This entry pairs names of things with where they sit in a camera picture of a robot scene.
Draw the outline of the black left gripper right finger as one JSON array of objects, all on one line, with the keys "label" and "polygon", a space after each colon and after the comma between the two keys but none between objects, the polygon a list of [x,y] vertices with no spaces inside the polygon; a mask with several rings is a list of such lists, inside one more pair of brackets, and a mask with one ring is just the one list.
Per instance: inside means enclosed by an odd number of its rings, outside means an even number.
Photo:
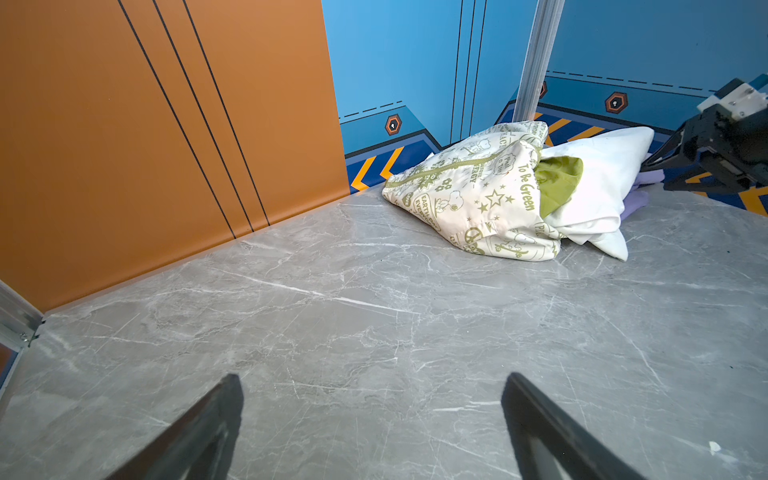
[{"label": "black left gripper right finger", "polygon": [[642,477],[521,373],[508,376],[501,406],[523,479]]}]

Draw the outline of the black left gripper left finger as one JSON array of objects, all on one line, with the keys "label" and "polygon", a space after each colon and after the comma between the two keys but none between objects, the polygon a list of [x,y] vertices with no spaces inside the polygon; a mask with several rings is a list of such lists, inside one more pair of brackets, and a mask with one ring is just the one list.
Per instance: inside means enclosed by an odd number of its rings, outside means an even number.
[{"label": "black left gripper left finger", "polygon": [[225,479],[244,406],[240,378],[224,376],[111,479]]}]

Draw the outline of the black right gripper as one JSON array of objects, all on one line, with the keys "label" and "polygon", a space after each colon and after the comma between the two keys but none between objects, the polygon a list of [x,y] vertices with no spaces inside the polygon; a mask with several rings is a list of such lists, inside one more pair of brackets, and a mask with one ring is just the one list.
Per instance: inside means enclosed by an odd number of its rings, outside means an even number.
[{"label": "black right gripper", "polygon": [[705,111],[641,164],[664,170],[664,189],[730,195],[767,186],[767,112],[735,121],[727,111]]}]

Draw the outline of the purple cloth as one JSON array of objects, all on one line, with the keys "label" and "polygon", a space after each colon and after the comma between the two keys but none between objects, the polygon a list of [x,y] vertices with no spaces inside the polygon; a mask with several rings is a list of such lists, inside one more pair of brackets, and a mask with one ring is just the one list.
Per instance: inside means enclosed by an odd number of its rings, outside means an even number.
[{"label": "purple cloth", "polygon": [[649,203],[649,193],[644,187],[662,183],[665,179],[663,170],[641,172],[637,175],[630,192],[623,200],[624,211],[620,218],[622,221],[628,219],[637,210],[644,208]]}]

